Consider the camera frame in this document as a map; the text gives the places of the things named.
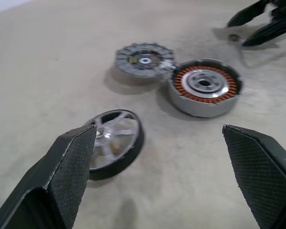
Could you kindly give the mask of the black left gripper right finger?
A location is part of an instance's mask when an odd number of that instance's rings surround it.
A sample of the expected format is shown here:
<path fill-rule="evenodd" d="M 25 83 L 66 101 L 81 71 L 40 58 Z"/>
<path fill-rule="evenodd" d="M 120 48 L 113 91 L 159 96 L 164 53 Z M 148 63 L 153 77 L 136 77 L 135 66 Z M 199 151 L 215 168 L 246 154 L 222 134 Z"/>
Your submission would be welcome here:
<path fill-rule="evenodd" d="M 271 136 L 224 125 L 239 188 L 261 229 L 286 229 L 286 150 Z"/>

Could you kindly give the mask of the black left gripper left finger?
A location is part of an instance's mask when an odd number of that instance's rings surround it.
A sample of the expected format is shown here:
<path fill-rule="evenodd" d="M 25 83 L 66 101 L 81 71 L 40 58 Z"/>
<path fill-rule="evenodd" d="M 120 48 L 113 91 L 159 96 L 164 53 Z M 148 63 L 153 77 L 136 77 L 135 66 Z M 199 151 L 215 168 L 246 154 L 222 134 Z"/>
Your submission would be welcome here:
<path fill-rule="evenodd" d="M 0 208 L 0 229 L 71 229 L 89 178 L 96 127 L 59 136 Z"/>

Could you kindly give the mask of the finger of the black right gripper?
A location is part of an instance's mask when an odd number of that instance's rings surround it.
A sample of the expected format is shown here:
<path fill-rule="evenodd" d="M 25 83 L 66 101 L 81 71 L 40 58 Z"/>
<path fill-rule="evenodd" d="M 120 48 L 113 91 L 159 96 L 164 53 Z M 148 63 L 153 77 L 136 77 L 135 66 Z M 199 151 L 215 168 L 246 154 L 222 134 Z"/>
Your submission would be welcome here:
<path fill-rule="evenodd" d="M 286 23 L 271 23 L 257 30 L 242 46 L 259 46 L 286 33 Z"/>
<path fill-rule="evenodd" d="M 249 7 L 239 11 L 227 23 L 227 27 L 242 26 L 265 12 L 267 0 L 259 0 Z"/>

